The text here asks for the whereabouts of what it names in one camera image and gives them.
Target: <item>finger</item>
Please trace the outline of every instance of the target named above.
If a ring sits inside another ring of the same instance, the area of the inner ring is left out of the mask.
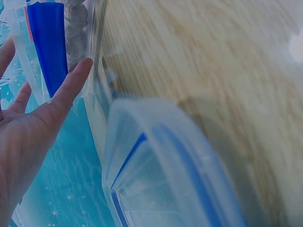
[[[31,94],[32,89],[30,88],[29,83],[25,82],[18,92],[13,104],[9,107],[9,110],[15,113],[24,114]]]
[[[74,99],[82,90],[92,65],[92,59],[79,62],[76,68],[66,76],[53,98],[32,112],[49,130],[58,133]]]
[[[0,79],[2,78],[6,68],[15,56],[15,45],[13,39],[8,38],[0,47]]]

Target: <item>white object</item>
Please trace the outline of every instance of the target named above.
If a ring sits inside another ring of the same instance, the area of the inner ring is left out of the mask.
[[[57,0],[56,2],[63,3],[67,8],[72,8],[82,4],[84,0]]]
[[[65,38],[79,35],[88,25],[88,11],[85,5],[80,4],[73,8],[65,8]]]
[[[82,31],[79,35],[66,38],[66,53],[69,55],[70,61],[83,59],[86,49],[86,36]]]

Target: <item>plastic container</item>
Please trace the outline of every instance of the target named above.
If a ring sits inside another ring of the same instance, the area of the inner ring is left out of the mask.
[[[16,53],[22,65],[26,79],[28,80],[33,90],[33,94],[39,104],[48,101],[50,96],[56,92],[67,74],[67,65],[70,63],[70,56],[67,55],[66,57],[65,42],[60,40],[62,37],[61,34],[59,34],[59,32],[51,33],[51,30],[54,31],[51,27],[58,26],[61,21],[55,21],[55,18],[50,16],[44,18],[39,17],[39,13],[41,15],[45,15],[44,11],[39,11],[40,9],[35,9],[32,13],[31,10],[29,10],[33,5],[40,4],[40,6],[44,6],[45,3],[49,4],[50,2],[55,3],[54,0],[4,0],[6,20],[10,29],[10,34],[13,37],[16,46]],[[59,5],[62,5],[62,8],[64,9],[64,17],[60,20],[62,20],[62,24],[66,24],[65,16],[68,7],[65,5],[63,6],[63,4]],[[84,5],[87,8],[88,18],[82,33],[83,47],[81,48],[81,53],[78,53],[80,58],[73,59],[73,63],[77,63],[84,57],[91,57],[90,37],[94,0],[87,0],[84,2]],[[36,40],[34,40],[35,34],[38,34],[40,38],[44,35],[44,37],[41,38],[43,42],[37,44]],[[65,34],[63,33],[62,35],[67,43]],[[60,46],[60,48],[58,48],[59,55],[51,55],[50,50],[58,46]],[[41,60],[41,55],[43,55],[43,59],[45,61],[48,61],[48,67],[45,67],[45,62]],[[87,82],[79,97],[85,97],[88,92]]]
[[[214,150],[166,100],[114,102],[102,167],[118,227],[246,226]]]

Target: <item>blue stripe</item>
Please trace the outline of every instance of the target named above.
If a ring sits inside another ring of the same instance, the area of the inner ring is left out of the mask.
[[[116,183],[118,177],[120,176],[120,174],[121,174],[122,171],[124,170],[126,164],[128,163],[128,161],[131,159],[131,157],[133,156],[133,154],[135,153],[135,151],[137,150],[137,148],[140,146],[140,144],[141,144],[142,142],[146,141],[146,140],[147,140],[146,136],[142,133],[142,134],[139,136],[138,140],[135,142],[133,148],[132,148],[131,151],[129,152],[127,158],[125,159],[125,161],[124,161],[124,163],[122,164],[122,166],[121,166],[119,172],[117,173],[117,176],[115,177],[114,182],[113,182],[112,186],[110,187],[110,190],[111,190],[111,191],[112,191],[113,186],[115,185],[115,183]]]

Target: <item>wood grain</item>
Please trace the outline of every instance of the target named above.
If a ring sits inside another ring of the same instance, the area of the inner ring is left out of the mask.
[[[289,52],[302,11],[299,0],[99,1],[86,105],[100,159],[106,63],[116,89],[167,98],[195,120],[251,226],[302,226],[303,64]]]

